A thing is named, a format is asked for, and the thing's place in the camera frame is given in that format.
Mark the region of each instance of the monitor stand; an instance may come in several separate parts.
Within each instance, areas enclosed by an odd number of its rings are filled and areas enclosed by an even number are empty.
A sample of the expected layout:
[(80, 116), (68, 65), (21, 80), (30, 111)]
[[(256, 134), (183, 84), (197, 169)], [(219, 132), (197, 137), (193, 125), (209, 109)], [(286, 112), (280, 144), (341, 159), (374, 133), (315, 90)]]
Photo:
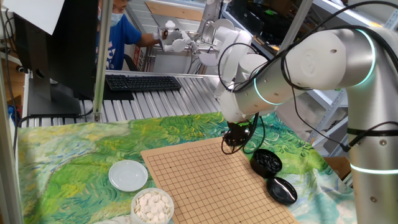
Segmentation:
[(61, 83), (50, 84), (47, 34), (31, 23), (26, 30), (33, 77), (29, 79), (28, 115), (59, 117), (80, 114), (79, 100), (73, 97), (72, 90)]
[(73, 91), (60, 83), (48, 82), (49, 95), (43, 95), (40, 85), (29, 79), (28, 115), (70, 116), (81, 113), (79, 99), (73, 97)]

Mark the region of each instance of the painted tablecloth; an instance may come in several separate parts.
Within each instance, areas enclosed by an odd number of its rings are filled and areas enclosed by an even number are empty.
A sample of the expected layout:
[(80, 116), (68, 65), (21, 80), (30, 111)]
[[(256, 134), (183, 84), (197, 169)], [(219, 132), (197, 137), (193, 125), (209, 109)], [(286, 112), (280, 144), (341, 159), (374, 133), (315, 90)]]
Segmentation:
[[(263, 118), (262, 148), (282, 159), (277, 176), (298, 192), (297, 202), (288, 206), (296, 219), (356, 223), (353, 189), (275, 113)], [(129, 223), (131, 200), (140, 190), (122, 192), (111, 185), (108, 171), (115, 162), (144, 164), (142, 150), (220, 137), (227, 130), (220, 113), (21, 129), (18, 168), (25, 223)], [(261, 139), (259, 123), (246, 149)], [(155, 187), (150, 174), (147, 187)]]

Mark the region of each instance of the black lid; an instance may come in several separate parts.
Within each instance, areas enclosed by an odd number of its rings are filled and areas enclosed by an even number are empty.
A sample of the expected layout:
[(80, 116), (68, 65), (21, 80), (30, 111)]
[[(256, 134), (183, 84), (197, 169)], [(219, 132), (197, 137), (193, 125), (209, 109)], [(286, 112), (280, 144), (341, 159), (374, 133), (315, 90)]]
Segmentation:
[(279, 177), (271, 177), (267, 180), (267, 190), (277, 202), (290, 205), (297, 201), (297, 192), (286, 180)]

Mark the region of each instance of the keyboard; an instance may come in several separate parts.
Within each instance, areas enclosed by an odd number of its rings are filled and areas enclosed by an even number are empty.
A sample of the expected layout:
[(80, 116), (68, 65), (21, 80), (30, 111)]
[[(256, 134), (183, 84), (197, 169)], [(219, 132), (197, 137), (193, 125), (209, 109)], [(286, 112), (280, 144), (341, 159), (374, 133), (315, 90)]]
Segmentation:
[(112, 91), (179, 90), (181, 84), (174, 77), (127, 77), (106, 75), (105, 80)]

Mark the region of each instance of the bowl of black stones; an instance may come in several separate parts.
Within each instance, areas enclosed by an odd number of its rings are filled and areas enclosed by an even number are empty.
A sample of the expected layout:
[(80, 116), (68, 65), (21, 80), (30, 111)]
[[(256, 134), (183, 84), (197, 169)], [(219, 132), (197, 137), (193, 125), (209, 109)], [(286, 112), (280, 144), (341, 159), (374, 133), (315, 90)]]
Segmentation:
[(282, 161), (270, 150), (258, 149), (253, 153), (250, 166), (258, 175), (267, 179), (282, 170)]

